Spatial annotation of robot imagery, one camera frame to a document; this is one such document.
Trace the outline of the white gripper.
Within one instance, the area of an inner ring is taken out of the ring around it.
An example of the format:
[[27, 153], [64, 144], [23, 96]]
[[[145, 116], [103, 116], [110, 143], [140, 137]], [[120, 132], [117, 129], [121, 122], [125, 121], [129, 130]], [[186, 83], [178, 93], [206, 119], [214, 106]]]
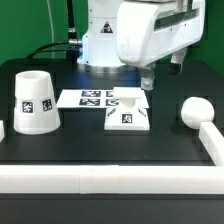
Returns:
[[117, 55], [125, 64], [146, 66], [139, 68], [141, 88], [152, 90], [155, 74], [150, 63], [173, 53], [168, 71], [179, 75], [185, 47], [202, 37], [204, 18], [205, 0], [124, 1], [117, 17]]

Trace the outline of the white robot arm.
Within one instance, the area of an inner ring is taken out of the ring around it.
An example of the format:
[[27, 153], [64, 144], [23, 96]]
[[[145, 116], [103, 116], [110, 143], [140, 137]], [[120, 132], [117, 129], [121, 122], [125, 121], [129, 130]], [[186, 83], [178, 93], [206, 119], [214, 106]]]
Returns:
[[187, 47], [202, 37], [204, 19], [205, 0], [88, 0], [78, 64], [96, 73], [136, 67], [141, 87], [151, 90], [159, 59], [170, 56], [169, 73], [181, 73]]

